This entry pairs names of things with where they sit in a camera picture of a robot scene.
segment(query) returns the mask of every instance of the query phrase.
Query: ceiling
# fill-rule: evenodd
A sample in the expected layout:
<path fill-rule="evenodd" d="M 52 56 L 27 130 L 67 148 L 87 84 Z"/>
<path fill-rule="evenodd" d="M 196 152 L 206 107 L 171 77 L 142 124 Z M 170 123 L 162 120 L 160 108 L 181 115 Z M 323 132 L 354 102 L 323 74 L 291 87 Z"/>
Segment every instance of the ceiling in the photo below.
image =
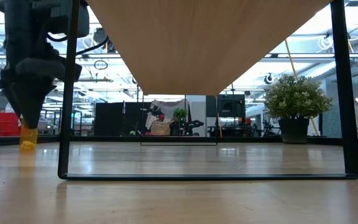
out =
<path fill-rule="evenodd" d="M 78 39 L 77 50 L 88 48 L 93 43 L 92 36 L 97 27 L 101 27 L 96 16 L 89 9 L 90 27 L 89 36 Z M 346 23 L 348 32 L 351 36 L 351 43 L 355 52 L 358 53 L 358 7 L 346 7 Z M 4 42 L 4 14 L 0 12 L 0 44 Z M 302 58 L 295 59 L 295 69 L 301 75 L 310 75 L 318 78 L 324 69 L 311 73 L 316 67 L 328 65 L 332 68 L 333 58 L 326 58 L 325 54 L 333 53 L 331 11 L 327 6 L 318 12 L 310 21 L 299 28 L 293 35 L 288 38 L 290 50 L 293 54 L 308 54 Z M 52 43 L 61 54 L 66 53 L 66 42 Z M 271 54 L 286 54 L 287 49 L 284 43 L 272 49 Z M 137 101 L 137 97 L 142 100 L 142 92 L 137 94 L 137 85 L 132 79 L 131 71 L 126 67 L 125 63 L 119 58 L 119 54 L 106 55 L 100 49 L 89 53 L 89 57 L 78 57 L 76 62 L 83 66 L 80 82 L 75 84 L 75 100 L 78 102 L 95 102 L 95 101 Z M 239 93 L 249 89 L 261 89 L 266 86 L 264 77 L 271 73 L 273 76 L 283 75 L 285 73 L 292 74 L 292 68 L 289 60 L 283 56 L 282 58 L 270 58 L 268 55 L 259 63 L 246 71 L 241 77 L 233 82 L 233 87 Z M 0 49 L 0 67 L 5 64 L 3 49 Z M 329 77 L 330 82 L 335 82 L 335 73 Z M 48 98 L 50 102 L 59 102 L 62 99 L 63 83 L 57 83 L 57 91 L 53 91 Z M 252 96 L 259 96 L 261 91 L 253 91 Z M 144 96 L 146 100 L 172 100 L 184 98 L 185 96 Z"/>

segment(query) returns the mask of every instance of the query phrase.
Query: ceiling pipe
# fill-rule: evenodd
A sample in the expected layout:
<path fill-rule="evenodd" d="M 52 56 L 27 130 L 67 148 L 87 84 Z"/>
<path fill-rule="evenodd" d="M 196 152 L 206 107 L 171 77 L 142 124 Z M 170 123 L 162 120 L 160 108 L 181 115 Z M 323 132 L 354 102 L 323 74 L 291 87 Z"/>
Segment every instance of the ceiling pipe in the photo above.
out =
<path fill-rule="evenodd" d="M 354 47 L 354 53 L 358 54 L 358 45 Z M 351 59 L 351 65 L 355 63 L 354 59 Z M 335 61 L 330 63 L 320 63 L 314 67 L 311 67 L 305 72 L 301 72 L 299 75 L 304 77 L 311 77 L 315 80 L 324 79 L 336 74 Z"/>

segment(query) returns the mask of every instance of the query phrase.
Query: potted plant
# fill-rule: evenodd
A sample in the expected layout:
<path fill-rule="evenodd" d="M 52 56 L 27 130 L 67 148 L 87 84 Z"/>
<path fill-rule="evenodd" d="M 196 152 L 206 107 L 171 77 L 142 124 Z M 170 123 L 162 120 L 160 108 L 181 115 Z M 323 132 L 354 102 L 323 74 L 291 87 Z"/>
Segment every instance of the potted plant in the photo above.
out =
<path fill-rule="evenodd" d="M 311 78 L 284 75 L 266 89 L 265 107 L 276 118 L 284 143 L 306 143 L 309 119 L 327 111 L 331 98 Z"/>
<path fill-rule="evenodd" d="M 187 110 L 176 108 L 173 111 L 173 119 L 176 121 L 185 121 L 187 116 Z"/>

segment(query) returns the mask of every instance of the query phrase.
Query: green leaves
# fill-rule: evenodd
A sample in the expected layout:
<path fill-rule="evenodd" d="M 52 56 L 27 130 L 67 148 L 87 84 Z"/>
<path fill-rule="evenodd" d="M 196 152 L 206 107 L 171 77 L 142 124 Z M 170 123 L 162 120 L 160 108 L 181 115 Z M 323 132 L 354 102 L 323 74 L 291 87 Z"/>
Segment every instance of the green leaves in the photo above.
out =
<path fill-rule="evenodd" d="M 176 120 L 180 120 L 182 118 L 186 118 L 187 116 L 187 110 L 185 109 L 179 109 L 179 108 L 176 108 L 174 111 L 173 111 L 173 117 L 174 119 Z"/>
<path fill-rule="evenodd" d="M 266 89 L 265 106 L 278 118 L 312 118 L 329 110 L 331 98 L 320 89 L 321 82 L 284 75 Z"/>

